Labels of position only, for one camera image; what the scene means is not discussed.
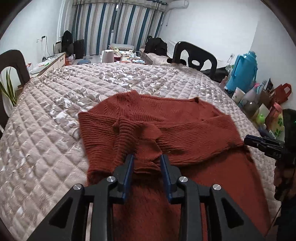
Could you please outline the rust red knit sweater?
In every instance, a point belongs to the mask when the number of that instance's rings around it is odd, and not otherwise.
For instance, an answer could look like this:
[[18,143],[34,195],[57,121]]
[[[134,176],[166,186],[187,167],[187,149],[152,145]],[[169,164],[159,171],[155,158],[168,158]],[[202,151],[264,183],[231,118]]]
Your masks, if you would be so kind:
[[180,207],[165,195],[159,158],[166,154],[182,175],[219,184],[261,233],[270,225],[260,175],[227,114],[198,98],[172,99],[119,93],[78,115],[89,161],[88,184],[113,173],[133,154],[126,204],[115,205],[115,240],[177,240]]

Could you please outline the yellow green floral bag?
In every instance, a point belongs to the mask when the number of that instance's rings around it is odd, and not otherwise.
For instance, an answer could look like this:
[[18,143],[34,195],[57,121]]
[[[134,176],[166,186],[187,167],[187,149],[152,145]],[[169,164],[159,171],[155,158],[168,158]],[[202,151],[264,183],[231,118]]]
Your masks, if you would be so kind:
[[273,120],[270,126],[270,130],[273,135],[278,139],[282,133],[285,131],[285,127],[283,125],[283,114],[280,113],[277,118]]

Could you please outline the red gift bag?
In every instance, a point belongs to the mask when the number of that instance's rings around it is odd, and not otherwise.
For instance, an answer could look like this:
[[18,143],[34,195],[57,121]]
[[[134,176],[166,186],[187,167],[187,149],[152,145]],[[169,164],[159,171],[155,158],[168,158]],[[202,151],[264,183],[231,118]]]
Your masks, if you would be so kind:
[[288,100],[288,97],[292,93],[292,87],[289,83],[284,85],[280,84],[276,89],[271,92],[271,104],[282,104]]

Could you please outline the white paper cup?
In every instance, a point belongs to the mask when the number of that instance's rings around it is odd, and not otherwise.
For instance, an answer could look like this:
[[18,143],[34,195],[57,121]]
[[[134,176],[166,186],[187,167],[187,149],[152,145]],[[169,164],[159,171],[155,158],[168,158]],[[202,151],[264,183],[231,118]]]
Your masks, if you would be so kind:
[[241,99],[244,97],[245,92],[241,90],[240,88],[236,87],[236,90],[234,91],[234,94],[232,96],[232,100],[236,103],[239,104]]

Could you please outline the beige quilted table cover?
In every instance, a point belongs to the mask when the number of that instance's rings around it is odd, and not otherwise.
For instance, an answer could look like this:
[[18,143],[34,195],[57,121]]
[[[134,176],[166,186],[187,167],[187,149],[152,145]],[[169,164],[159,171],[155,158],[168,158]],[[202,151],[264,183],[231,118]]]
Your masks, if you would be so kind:
[[[1,138],[1,219],[14,239],[26,240],[76,183],[89,185],[88,157],[78,115],[119,93],[198,98],[231,117],[241,140],[258,135],[252,122],[209,77],[182,65],[72,65],[31,79]],[[270,221],[275,161],[248,148],[260,175]]]

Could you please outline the blue thermos jug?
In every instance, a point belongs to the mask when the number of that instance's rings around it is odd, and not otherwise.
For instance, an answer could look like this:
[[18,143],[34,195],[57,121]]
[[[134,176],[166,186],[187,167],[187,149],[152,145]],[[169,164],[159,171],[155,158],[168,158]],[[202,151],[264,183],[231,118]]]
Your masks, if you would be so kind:
[[231,76],[224,87],[224,91],[232,97],[238,87],[243,92],[248,92],[256,82],[257,61],[254,51],[238,55],[232,68]]

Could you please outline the black chair far right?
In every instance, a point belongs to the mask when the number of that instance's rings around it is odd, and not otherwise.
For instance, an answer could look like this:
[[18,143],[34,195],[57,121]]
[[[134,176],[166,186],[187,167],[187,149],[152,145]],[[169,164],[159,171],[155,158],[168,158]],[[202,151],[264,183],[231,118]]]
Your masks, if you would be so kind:
[[209,71],[209,77],[213,78],[217,69],[217,59],[210,52],[197,47],[189,42],[180,41],[177,42],[174,48],[174,53],[172,58],[168,58],[166,61],[168,63],[185,64],[185,60],[181,59],[181,53],[187,51],[188,53],[188,66],[197,70],[201,70],[204,63],[209,60],[211,62],[211,69]]

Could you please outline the green leafy plant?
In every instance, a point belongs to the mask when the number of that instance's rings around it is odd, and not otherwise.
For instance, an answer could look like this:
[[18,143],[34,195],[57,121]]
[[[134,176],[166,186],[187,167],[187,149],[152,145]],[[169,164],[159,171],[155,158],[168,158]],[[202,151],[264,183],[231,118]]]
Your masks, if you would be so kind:
[[6,83],[4,84],[1,77],[1,91],[2,93],[10,100],[13,107],[16,107],[17,104],[17,94],[16,90],[11,82],[11,68],[6,70]]

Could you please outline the beige sofa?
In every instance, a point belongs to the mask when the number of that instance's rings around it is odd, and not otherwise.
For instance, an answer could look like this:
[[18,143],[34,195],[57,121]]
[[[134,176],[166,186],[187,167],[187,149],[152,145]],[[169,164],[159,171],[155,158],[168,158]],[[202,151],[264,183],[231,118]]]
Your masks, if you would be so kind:
[[145,53],[144,48],[139,50],[139,54],[142,60],[145,61],[148,65],[167,65],[168,57],[167,56],[159,56],[155,53]]

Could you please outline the black backpack on sofa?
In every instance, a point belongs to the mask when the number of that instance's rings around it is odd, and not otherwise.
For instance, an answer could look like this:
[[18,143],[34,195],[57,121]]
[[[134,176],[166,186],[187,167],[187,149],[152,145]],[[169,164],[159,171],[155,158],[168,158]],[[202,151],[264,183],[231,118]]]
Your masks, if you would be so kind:
[[158,56],[166,56],[167,47],[167,43],[164,42],[161,38],[153,38],[152,36],[148,36],[144,52],[154,53]]

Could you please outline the blue round stool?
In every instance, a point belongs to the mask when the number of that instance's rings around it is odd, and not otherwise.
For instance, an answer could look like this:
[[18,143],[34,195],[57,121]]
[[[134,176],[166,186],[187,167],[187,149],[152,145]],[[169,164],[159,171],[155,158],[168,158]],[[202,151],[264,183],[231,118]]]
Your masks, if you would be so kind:
[[82,59],[77,62],[77,65],[83,65],[83,64],[91,64],[91,61]]

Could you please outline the white low cabinet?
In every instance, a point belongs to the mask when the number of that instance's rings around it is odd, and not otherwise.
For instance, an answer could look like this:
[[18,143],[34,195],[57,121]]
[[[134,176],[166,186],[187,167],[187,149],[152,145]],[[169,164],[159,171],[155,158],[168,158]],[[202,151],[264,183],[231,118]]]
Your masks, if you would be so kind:
[[66,53],[59,53],[46,61],[39,63],[35,68],[29,71],[30,77],[41,76],[50,70],[59,69],[66,65]]

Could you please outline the white air conditioner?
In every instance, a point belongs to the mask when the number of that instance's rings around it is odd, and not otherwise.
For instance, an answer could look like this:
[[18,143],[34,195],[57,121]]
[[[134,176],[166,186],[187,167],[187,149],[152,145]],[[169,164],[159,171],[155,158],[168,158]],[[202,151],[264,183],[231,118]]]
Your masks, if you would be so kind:
[[186,9],[189,6],[189,1],[188,0],[177,0],[177,1],[172,1],[168,3],[167,10],[172,10],[172,9]]

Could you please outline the black bag by curtain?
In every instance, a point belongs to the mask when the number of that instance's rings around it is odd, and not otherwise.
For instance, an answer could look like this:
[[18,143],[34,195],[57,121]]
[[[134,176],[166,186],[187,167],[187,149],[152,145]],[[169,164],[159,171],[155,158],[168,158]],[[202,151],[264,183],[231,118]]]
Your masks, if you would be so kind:
[[62,52],[65,52],[68,57],[74,53],[73,37],[68,30],[63,34],[61,45]]

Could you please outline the dark chair left side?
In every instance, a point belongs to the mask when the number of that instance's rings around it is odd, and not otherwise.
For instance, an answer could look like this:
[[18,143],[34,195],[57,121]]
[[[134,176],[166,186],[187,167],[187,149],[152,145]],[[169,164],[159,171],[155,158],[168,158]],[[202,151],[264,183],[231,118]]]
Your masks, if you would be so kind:
[[[22,87],[29,81],[30,76],[27,70],[24,57],[19,50],[9,50],[1,54],[1,71],[7,67],[15,68]],[[8,115],[4,109],[3,94],[1,91],[1,127],[5,128],[8,122]]]

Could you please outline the striped blue beige curtain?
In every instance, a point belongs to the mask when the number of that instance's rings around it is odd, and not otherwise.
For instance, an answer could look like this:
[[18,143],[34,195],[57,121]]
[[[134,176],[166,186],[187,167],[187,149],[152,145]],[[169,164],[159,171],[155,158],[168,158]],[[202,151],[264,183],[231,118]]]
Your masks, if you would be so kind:
[[139,50],[158,36],[168,4],[164,1],[71,1],[69,31],[83,42],[85,55],[99,55],[111,44]]

